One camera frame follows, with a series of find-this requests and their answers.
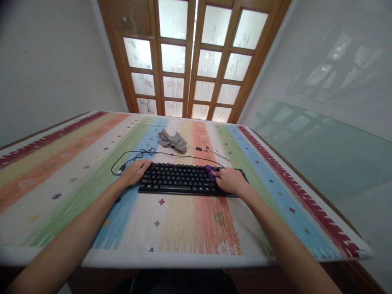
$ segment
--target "rag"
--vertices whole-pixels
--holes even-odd
[[[165,129],[158,133],[161,140],[158,144],[166,148],[175,148],[182,154],[187,152],[187,142],[181,137],[180,133],[170,136]]]
[[[204,166],[204,168],[207,170],[207,172],[208,172],[208,177],[209,177],[209,179],[211,180],[211,181],[213,181],[213,182],[215,182],[215,176],[212,174],[212,170],[214,171],[214,172],[218,172],[214,167],[212,167],[211,165],[206,165],[206,166]]]

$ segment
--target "purple object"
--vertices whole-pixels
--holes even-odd
[[[204,168],[208,171],[208,177],[211,181],[215,182],[215,176],[212,174],[212,170],[214,172],[218,172],[214,167],[212,167],[211,165],[206,165],[204,166]]]

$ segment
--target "floor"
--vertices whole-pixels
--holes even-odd
[[[361,293],[338,263],[324,263],[324,269],[343,293]],[[22,270],[22,268],[2,268],[0,292]],[[276,266],[227,269],[240,294],[245,293],[295,293],[281,268]],[[73,294],[79,293],[111,293],[114,287],[123,280],[135,276],[133,269],[91,269],[77,268],[68,279]]]

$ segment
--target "striped tablecloth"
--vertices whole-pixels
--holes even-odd
[[[163,128],[187,155],[244,170],[279,218],[320,261],[372,257],[371,249],[247,127],[210,121],[90,112],[0,153],[0,263],[25,265],[117,177],[125,151],[156,148]],[[154,162],[209,161],[144,155]],[[128,188],[108,213],[82,265],[244,267],[274,262],[255,217],[238,198],[138,194]]]

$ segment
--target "hand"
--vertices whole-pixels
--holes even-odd
[[[218,186],[226,192],[238,195],[239,191],[250,186],[249,183],[245,181],[240,171],[232,169],[231,167],[220,169],[218,172],[212,170],[211,173],[215,177],[219,177],[216,178],[215,181]]]
[[[143,177],[144,172],[150,167],[152,160],[143,159],[131,163],[128,168],[122,173],[117,181],[124,186],[124,189],[133,186]]]

